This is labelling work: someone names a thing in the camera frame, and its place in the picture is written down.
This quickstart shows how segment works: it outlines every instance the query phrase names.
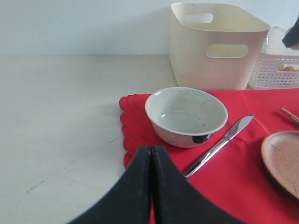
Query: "white wall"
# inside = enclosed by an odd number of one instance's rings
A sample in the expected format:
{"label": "white wall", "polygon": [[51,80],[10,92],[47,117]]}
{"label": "white wall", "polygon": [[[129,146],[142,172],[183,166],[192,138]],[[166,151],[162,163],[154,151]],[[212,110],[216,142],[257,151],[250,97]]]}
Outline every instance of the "white wall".
{"label": "white wall", "polygon": [[[173,2],[0,0],[0,55],[167,54]],[[234,4],[283,28],[299,14],[298,0],[204,2]]]}

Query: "white table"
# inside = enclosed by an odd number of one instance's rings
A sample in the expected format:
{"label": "white table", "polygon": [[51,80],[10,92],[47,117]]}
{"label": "white table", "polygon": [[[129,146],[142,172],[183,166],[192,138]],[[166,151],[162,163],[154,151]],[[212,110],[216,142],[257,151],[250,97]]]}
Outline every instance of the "white table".
{"label": "white table", "polygon": [[168,56],[0,57],[0,224],[64,224],[124,171],[119,99],[176,86]]}

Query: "wooden plate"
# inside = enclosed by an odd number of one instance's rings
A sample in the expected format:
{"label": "wooden plate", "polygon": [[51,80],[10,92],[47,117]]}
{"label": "wooden plate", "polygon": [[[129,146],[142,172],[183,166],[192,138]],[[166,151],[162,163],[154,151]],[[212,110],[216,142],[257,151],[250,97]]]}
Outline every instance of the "wooden plate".
{"label": "wooden plate", "polygon": [[262,158],[274,179],[299,199],[299,131],[269,135],[262,143]]}

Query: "chopstick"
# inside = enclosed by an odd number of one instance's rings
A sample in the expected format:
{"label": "chopstick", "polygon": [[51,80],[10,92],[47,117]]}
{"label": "chopstick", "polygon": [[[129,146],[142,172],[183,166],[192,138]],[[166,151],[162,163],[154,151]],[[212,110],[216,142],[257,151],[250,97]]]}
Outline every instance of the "chopstick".
{"label": "chopstick", "polygon": [[281,108],[281,111],[284,112],[285,114],[289,115],[290,118],[294,121],[296,121],[297,123],[299,123],[299,117],[297,117],[295,114],[292,114],[291,112],[289,112],[287,109],[285,108]]}

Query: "bowl rim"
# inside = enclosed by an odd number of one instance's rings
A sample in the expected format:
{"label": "bowl rim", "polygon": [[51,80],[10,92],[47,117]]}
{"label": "bowl rim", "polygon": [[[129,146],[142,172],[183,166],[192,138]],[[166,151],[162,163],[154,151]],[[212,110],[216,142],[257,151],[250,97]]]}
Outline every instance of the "bowl rim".
{"label": "bowl rim", "polygon": [[[224,112],[225,112],[225,119],[223,120],[223,122],[221,124],[219,124],[216,128],[210,130],[210,131],[207,131],[207,132],[200,132],[200,133],[185,133],[185,132],[177,132],[177,131],[174,131],[174,130],[171,130],[169,128],[166,128],[162,125],[160,125],[159,123],[155,122],[150,116],[149,116],[149,113],[148,113],[148,107],[149,107],[149,102],[151,101],[151,99],[154,98],[155,95],[157,95],[159,92],[162,92],[162,91],[166,91],[166,90],[169,90],[169,89],[177,89],[177,90],[189,90],[189,91],[192,91],[192,92],[197,92],[199,94],[204,94],[204,95],[207,95],[208,97],[211,97],[211,98],[214,98],[224,109]],[[207,135],[207,134],[210,134],[210,133],[214,133],[218,130],[220,130],[221,128],[223,128],[228,120],[228,110],[226,108],[226,106],[215,96],[213,96],[212,94],[208,93],[208,92],[205,92],[205,91],[202,91],[202,90],[198,90],[198,89],[194,89],[194,88],[190,88],[190,87],[168,87],[168,88],[163,88],[163,89],[160,89],[154,93],[152,93],[145,101],[145,113],[147,115],[147,117],[150,119],[150,121],[152,123],[154,123],[155,125],[157,125],[158,127],[168,131],[168,132],[171,132],[171,133],[175,133],[175,134],[181,134],[181,135],[186,135],[186,136],[201,136],[201,135]]]}

